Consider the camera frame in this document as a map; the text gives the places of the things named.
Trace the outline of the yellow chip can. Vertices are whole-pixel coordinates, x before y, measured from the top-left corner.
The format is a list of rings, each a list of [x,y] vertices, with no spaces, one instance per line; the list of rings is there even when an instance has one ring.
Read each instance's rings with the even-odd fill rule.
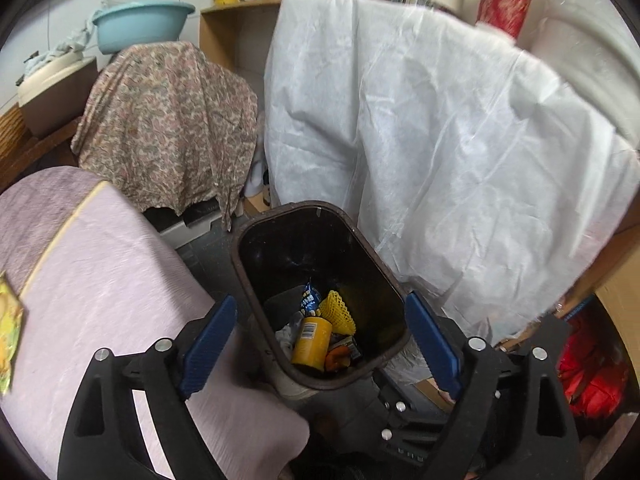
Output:
[[[302,326],[292,352],[291,362],[324,370],[324,361],[329,351],[332,335],[332,324],[325,318],[308,316],[303,319]]]

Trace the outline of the yellow foam fruit net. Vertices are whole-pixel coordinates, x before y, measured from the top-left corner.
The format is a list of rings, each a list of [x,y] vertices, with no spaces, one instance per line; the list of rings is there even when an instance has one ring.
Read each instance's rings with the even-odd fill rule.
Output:
[[[345,336],[356,334],[356,323],[338,292],[330,290],[326,299],[321,301],[319,309],[322,318],[332,325],[334,334]]]

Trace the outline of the dark brown trash bin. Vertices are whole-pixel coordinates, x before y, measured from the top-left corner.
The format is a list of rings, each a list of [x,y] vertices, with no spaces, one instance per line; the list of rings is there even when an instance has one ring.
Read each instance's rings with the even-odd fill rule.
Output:
[[[276,369],[299,387],[345,388],[383,367],[409,340],[405,292],[337,206],[307,200],[260,214],[236,232],[231,261]],[[295,365],[277,342],[306,290],[319,299],[337,292],[352,316],[358,356],[346,370]]]

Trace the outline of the yellow snack wrapper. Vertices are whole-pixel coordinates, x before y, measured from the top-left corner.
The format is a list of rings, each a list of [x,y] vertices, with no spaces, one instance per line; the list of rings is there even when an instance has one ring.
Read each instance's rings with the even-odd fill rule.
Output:
[[[2,271],[0,276],[0,392],[5,396],[14,373],[14,358],[20,344],[24,307]]]

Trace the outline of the purple grey tablecloth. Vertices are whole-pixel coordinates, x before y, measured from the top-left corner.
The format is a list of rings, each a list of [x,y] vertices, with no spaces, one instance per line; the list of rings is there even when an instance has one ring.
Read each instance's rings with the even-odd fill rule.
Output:
[[[1,270],[24,307],[6,420],[48,477],[96,350],[122,356],[177,335],[213,298],[114,185],[53,167],[1,196]],[[305,419],[250,384],[258,354],[237,327],[188,409],[230,479],[274,479],[306,446]]]

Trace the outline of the white plastic sheet cover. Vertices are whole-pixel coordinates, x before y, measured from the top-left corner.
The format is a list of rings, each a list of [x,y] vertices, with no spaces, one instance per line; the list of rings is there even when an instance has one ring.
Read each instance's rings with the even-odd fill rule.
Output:
[[[265,98],[272,194],[342,208],[492,341],[555,305],[639,187],[637,152],[551,68],[431,9],[282,0]]]

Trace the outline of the dark wooden counter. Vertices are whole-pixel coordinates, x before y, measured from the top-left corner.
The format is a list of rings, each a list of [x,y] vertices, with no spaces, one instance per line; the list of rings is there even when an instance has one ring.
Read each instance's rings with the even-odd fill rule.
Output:
[[[70,140],[76,133],[80,117],[71,120],[67,125],[43,139],[30,138],[15,156],[1,163],[1,192],[9,188],[20,175],[44,155],[56,150]]]

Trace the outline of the floral cloth cover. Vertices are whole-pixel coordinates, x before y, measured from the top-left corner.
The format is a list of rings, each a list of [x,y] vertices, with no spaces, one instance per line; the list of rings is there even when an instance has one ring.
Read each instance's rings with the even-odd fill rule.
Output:
[[[135,44],[94,83],[70,148],[138,211],[216,200],[224,229],[250,171],[258,99],[241,76],[184,41]]]

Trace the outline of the brown woven basin sink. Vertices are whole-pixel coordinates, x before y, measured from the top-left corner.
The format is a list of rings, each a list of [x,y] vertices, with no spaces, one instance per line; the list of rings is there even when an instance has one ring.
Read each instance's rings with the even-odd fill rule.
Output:
[[[1,169],[9,166],[12,158],[31,137],[21,109],[14,104],[0,119]]]

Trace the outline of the brown rice cooker pot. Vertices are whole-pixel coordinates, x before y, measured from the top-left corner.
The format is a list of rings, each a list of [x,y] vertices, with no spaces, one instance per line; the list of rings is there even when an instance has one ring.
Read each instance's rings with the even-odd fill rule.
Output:
[[[81,116],[98,75],[95,56],[68,52],[26,77],[17,99],[32,136],[44,139]]]

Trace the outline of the light blue plastic basin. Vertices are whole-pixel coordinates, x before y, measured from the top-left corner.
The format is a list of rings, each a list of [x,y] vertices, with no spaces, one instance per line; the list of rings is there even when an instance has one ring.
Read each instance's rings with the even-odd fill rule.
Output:
[[[92,24],[102,54],[115,54],[136,44],[179,39],[186,19],[195,12],[190,3],[140,0],[97,10]]]

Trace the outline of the wooden side cabinet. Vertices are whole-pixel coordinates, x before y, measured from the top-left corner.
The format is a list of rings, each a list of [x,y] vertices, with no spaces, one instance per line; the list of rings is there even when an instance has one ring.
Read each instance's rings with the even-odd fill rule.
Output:
[[[200,13],[200,49],[213,62],[262,90],[282,0],[242,0]]]

